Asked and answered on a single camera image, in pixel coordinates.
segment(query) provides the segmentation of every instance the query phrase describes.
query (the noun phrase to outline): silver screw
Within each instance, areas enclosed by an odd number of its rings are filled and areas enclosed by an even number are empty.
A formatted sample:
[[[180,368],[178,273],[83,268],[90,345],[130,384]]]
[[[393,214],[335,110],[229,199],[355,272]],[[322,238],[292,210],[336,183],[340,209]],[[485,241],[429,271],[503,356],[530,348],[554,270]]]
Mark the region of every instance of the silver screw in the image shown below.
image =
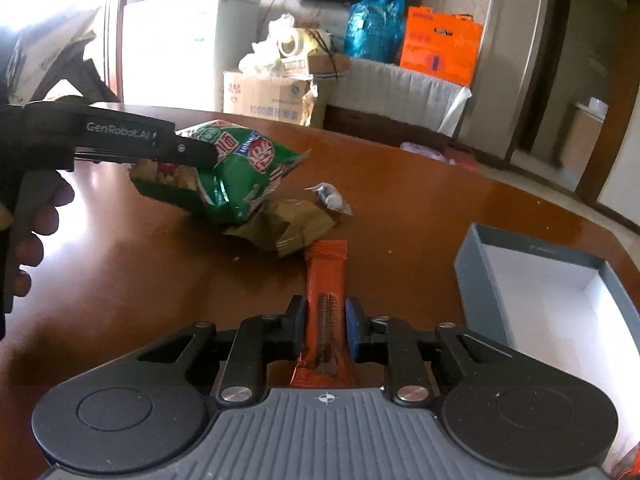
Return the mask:
[[[245,402],[249,400],[254,393],[246,386],[229,386],[222,390],[220,396],[226,402]]]
[[[429,397],[429,391],[424,386],[403,386],[398,390],[398,399],[406,402],[421,402]]]

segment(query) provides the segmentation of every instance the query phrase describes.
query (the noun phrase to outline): refrigerator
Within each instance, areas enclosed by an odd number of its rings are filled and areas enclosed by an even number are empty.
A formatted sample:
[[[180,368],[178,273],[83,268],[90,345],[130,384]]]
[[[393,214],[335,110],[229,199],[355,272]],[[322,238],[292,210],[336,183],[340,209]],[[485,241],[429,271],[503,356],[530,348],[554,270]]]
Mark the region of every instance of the refrigerator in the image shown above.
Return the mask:
[[[144,0],[125,6],[126,104],[221,112],[223,72],[252,52],[260,0]]]

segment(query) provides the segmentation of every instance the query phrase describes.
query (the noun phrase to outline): orange wrapper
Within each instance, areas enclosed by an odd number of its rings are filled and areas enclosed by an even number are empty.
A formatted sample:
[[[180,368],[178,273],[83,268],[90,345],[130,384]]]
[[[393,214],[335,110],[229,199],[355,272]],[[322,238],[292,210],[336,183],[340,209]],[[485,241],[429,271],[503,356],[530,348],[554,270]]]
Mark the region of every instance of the orange wrapper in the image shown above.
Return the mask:
[[[306,249],[305,343],[293,371],[297,388],[352,388],[358,385],[349,354],[344,300],[346,240],[320,240]]]

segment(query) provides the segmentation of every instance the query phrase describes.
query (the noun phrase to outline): brown table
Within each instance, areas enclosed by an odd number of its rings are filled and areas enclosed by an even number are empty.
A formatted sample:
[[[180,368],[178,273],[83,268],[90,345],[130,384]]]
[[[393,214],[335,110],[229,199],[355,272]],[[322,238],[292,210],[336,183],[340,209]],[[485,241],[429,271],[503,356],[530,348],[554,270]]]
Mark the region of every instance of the brown table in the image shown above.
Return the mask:
[[[288,124],[169,108],[127,107],[184,128],[227,118],[273,137],[308,161],[280,196],[313,199],[331,182],[350,202],[331,236],[349,242],[348,291],[369,315],[428,330],[463,322],[453,261],[471,222],[589,251],[615,268],[636,304],[640,274],[609,231],[480,174],[353,137]],[[127,169],[79,163],[76,200],[16,301],[0,342],[0,477],[33,480],[46,468],[30,433],[34,404],[51,385],[194,320],[219,328],[282,312],[305,291],[300,254],[283,260],[225,237],[206,222],[141,197]]]

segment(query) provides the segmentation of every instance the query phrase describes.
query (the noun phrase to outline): green snack bag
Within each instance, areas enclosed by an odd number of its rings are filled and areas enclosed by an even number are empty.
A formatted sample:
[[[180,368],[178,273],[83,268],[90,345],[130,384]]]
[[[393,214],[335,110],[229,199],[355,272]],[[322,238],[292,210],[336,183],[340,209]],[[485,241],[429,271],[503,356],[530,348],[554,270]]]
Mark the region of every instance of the green snack bag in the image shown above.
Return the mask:
[[[212,142],[215,168],[185,168],[141,161],[130,172],[145,196],[207,213],[218,223],[245,222],[286,174],[306,158],[249,128],[210,121],[177,132]]]

